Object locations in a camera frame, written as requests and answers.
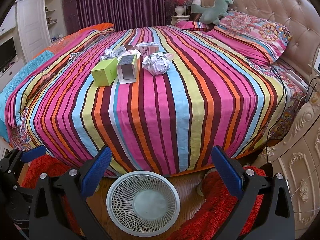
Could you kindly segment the green cardboard box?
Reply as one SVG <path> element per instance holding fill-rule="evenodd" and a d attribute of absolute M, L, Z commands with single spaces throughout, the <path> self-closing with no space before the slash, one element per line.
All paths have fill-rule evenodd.
<path fill-rule="evenodd" d="M 100 61 L 92 70 L 94 83 L 98 87 L 110 86 L 117 77 L 116 57 Z"/>

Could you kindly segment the white grey carton box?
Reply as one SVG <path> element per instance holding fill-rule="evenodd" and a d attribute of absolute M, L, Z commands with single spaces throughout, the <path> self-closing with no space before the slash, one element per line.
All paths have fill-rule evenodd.
<path fill-rule="evenodd" d="M 138 60 L 141 56 L 138 50 L 128 50 L 123 53 L 117 63 L 117 75 L 120 84 L 135 83 L 138 75 Z"/>

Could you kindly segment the small barcode box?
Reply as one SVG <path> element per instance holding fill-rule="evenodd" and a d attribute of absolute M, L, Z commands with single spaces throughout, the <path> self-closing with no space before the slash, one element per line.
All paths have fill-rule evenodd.
<path fill-rule="evenodd" d="M 121 55 L 123 55 L 127 51 L 126 47 L 124 45 L 121 45 L 119 48 L 117 48 L 114 51 L 114 54 L 117 58 L 119 58 Z"/>

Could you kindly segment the large white paper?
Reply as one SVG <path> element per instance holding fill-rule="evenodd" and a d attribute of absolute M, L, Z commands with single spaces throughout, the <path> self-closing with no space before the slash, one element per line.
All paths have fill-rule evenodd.
<path fill-rule="evenodd" d="M 174 59 L 171 53 L 152 53 L 144 57 L 142 68 L 152 76 L 163 75 L 170 69 L 170 63 Z"/>

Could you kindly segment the pink white toilet cover packet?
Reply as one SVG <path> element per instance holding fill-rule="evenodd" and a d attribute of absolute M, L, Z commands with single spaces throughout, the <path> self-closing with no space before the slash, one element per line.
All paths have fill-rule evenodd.
<path fill-rule="evenodd" d="M 140 51 L 142 56 L 149 56 L 153 53 L 159 52 L 159 43 L 158 42 L 142 42 L 135 47 Z"/>

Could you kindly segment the small white paper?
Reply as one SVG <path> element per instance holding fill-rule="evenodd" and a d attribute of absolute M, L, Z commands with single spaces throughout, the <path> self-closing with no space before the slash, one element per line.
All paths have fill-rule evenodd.
<path fill-rule="evenodd" d="M 100 61 L 115 58 L 115 51 L 113 49 L 105 49 L 103 55 L 100 57 Z"/>

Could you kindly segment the red fluffy left slipper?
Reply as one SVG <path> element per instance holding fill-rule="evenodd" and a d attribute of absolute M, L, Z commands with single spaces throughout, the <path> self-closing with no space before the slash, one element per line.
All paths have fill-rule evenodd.
<path fill-rule="evenodd" d="M 43 173 L 47 175 L 45 180 L 47 180 L 48 183 L 53 184 L 56 182 L 56 178 L 64 175 L 71 168 L 71 166 L 63 163 L 59 159 L 46 154 L 42 155 L 31 162 L 21 187 L 35 189 L 40 180 L 40 175 Z M 64 192 L 60 194 L 60 200 L 57 201 L 57 209 L 62 209 L 63 212 L 62 216 L 58 217 L 59 222 L 71 229 L 74 233 L 82 235 L 80 226 Z"/>

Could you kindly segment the red fluffy slipper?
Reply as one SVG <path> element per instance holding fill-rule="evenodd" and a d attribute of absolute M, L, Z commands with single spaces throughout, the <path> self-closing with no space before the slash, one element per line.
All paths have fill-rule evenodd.
<path fill-rule="evenodd" d="M 31 162 L 21 187 L 35 189 L 40 180 L 40 175 L 43 173 L 47 175 L 45 180 L 47 180 L 48 183 L 53 184 L 56 182 L 56 178 L 64 175 L 71 168 L 71 166 L 63 163 L 59 159 L 46 154 L 42 155 Z M 82 235 L 80 226 L 64 192 L 60 194 L 60 200 L 57 201 L 57 209 L 62 209 L 63 212 L 62 216 L 58 217 L 59 222 L 71 229 L 74 233 Z"/>
<path fill-rule="evenodd" d="M 231 196 L 214 168 L 205 174 L 200 190 L 205 202 L 193 218 L 184 222 L 168 239 L 212 239 L 238 201 Z"/>

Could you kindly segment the red fluffy right slipper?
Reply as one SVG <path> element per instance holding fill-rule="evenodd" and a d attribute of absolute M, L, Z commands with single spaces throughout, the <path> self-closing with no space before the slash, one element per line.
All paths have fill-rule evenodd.
<path fill-rule="evenodd" d="M 193 218 L 184 222 L 168 239 L 212 239 L 238 201 L 231 196 L 214 168 L 205 174 L 200 190 L 205 202 Z"/>

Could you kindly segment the cream carved nightstand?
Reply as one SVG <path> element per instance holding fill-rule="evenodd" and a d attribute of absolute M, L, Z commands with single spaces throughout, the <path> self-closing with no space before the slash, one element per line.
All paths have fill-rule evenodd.
<path fill-rule="evenodd" d="M 272 164 L 287 182 L 298 239 L 319 213 L 319 75 L 311 79 L 307 102 L 297 113 L 289 132 L 259 154 L 254 166 Z"/>

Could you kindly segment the white mesh waste basket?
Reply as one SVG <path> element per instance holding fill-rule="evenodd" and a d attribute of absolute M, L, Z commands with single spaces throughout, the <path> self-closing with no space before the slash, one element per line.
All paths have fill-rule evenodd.
<path fill-rule="evenodd" d="M 112 222 L 136 237 L 154 237 L 169 230 L 179 216 L 180 207 L 180 198 L 172 183 L 149 171 L 122 175 L 106 196 Z"/>

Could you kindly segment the striped colourful bed cover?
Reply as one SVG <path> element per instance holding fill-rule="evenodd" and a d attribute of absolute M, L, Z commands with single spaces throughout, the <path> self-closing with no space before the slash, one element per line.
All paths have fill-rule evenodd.
<path fill-rule="evenodd" d="M 138 68 L 134 83 L 95 84 L 91 71 L 105 50 L 153 41 L 173 55 L 165 74 Z M 1 114 L 9 144 L 20 150 L 43 145 L 78 167 L 108 146 L 108 176 L 172 176 L 211 168 L 215 145 L 241 158 L 281 139 L 303 96 L 280 63 L 254 64 L 204 32 L 115 32 L 100 24 L 70 35 L 42 60 L 10 92 Z"/>

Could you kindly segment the white wardrobe cabinet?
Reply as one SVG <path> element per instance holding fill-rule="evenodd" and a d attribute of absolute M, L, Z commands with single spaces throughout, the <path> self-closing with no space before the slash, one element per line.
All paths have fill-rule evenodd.
<path fill-rule="evenodd" d="M 26 62 L 67 35 L 62 0 L 17 0 L 16 19 Z"/>

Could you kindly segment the floral pink pillow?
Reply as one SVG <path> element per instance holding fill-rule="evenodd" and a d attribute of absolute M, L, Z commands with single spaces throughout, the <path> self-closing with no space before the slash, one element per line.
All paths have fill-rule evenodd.
<path fill-rule="evenodd" d="M 283 24 L 233 9 L 208 34 L 259 66 L 276 62 L 292 38 Z"/>

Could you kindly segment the purple curtain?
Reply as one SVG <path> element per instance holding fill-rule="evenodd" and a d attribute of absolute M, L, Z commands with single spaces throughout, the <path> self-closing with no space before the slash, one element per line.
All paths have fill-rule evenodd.
<path fill-rule="evenodd" d="M 100 23 L 116 31 L 169 25 L 174 6 L 165 0 L 62 0 L 68 34 Z"/>

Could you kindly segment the green plush dinosaur toy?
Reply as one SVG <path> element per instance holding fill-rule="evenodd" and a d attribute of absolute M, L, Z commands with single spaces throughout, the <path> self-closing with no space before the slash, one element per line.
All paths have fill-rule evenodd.
<path fill-rule="evenodd" d="M 215 0 L 212 7 L 202 7 L 200 0 L 193 0 L 191 5 L 192 14 L 201 14 L 199 19 L 203 24 L 218 25 L 221 18 L 227 16 L 229 5 L 233 4 L 233 0 Z"/>

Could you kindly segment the tufted beige headboard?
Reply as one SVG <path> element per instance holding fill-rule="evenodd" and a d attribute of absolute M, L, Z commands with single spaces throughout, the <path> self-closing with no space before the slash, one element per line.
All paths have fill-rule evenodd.
<path fill-rule="evenodd" d="M 312 65 L 319 52 L 319 14 L 308 0 L 233 0 L 232 8 L 284 24 L 292 38 L 282 60 L 304 78 L 315 73 Z M 204 7 L 214 0 L 201 0 Z"/>

